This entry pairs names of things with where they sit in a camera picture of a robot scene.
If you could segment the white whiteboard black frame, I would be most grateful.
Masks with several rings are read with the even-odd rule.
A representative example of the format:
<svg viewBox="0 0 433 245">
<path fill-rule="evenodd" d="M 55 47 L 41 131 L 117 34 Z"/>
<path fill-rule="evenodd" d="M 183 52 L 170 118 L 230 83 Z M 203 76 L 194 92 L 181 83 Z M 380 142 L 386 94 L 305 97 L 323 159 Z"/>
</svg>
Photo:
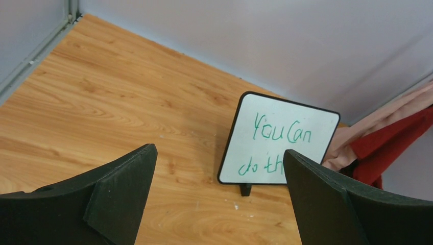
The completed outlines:
<svg viewBox="0 0 433 245">
<path fill-rule="evenodd" d="M 285 185 L 284 152 L 295 150 L 321 164 L 340 118 L 335 111 L 244 92 L 230 128 L 218 182 L 238 185 L 244 197 L 251 185 Z"/>
</svg>

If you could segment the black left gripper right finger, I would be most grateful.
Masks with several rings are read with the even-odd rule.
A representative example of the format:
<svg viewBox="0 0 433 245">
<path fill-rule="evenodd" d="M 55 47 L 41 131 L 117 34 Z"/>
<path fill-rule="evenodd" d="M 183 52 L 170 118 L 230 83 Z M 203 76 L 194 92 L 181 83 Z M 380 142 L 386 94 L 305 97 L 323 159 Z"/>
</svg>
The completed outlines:
<svg viewBox="0 0 433 245">
<path fill-rule="evenodd" d="M 283 157 L 303 244 L 432 244 L 432 202 L 384 191 L 295 150 Z"/>
</svg>

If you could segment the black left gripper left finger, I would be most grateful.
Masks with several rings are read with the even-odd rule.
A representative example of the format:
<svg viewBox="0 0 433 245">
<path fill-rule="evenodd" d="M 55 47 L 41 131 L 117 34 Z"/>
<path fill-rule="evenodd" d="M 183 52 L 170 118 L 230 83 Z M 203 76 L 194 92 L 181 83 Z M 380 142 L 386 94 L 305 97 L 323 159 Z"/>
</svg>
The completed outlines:
<svg viewBox="0 0 433 245">
<path fill-rule="evenodd" d="M 154 144 L 32 192 L 1 195 L 1 244 L 134 244 L 157 161 Z"/>
</svg>

